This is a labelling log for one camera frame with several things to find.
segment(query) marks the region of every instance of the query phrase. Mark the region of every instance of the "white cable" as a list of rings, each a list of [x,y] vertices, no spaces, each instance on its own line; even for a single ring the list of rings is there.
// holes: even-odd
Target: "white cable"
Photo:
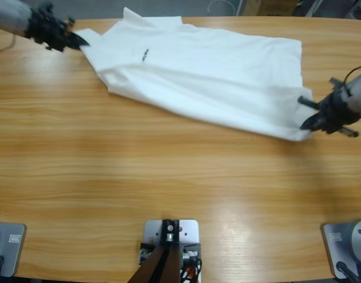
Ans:
[[[236,17],[237,17],[237,16],[240,16],[240,15],[239,15],[239,12],[240,12],[240,10],[241,10],[241,7],[243,6],[243,2],[246,2],[246,0],[239,0],[238,9],[237,9],[237,12],[236,12],[236,14],[235,14]]]
[[[213,1],[211,1],[211,2],[209,3],[209,5],[208,5],[208,8],[207,8],[208,13],[210,13],[211,4],[213,4],[213,3],[215,3],[215,2],[218,2],[218,1],[228,3],[228,4],[232,7],[232,9],[233,9],[233,15],[236,14],[237,10],[236,10],[235,6],[234,6],[230,1],[228,1],[228,0],[213,0]]]

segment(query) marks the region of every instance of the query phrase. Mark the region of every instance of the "sticker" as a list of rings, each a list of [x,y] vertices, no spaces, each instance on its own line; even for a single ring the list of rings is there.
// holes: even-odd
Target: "sticker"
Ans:
[[[10,235],[9,243],[19,243],[21,241],[20,235]]]
[[[343,240],[341,233],[329,233],[329,238],[332,242],[339,242]]]

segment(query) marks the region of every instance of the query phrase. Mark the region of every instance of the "gray floor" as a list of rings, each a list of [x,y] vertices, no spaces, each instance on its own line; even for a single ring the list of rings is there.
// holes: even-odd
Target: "gray floor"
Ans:
[[[42,0],[23,0],[38,6]],[[65,19],[121,18],[128,7],[142,16],[232,16],[239,0],[51,0],[57,17]]]

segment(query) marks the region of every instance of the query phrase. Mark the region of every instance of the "cardboard box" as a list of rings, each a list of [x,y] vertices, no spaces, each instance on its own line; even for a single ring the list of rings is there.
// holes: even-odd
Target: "cardboard box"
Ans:
[[[299,0],[246,0],[243,16],[291,16]]]

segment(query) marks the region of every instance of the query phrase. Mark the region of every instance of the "wood grain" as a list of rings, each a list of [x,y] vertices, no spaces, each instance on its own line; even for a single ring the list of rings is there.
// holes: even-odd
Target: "wood grain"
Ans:
[[[302,40],[318,100],[361,65],[361,21],[184,22]],[[0,47],[9,40],[0,31]],[[18,275],[127,282],[144,221],[162,218],[198,220],[205,282],[331,277],[320,226],[361,219],[361,136],[291,143],[227,129],[109,94],[80,52],[18,38],[1,53],[0,222],[28,227]]]

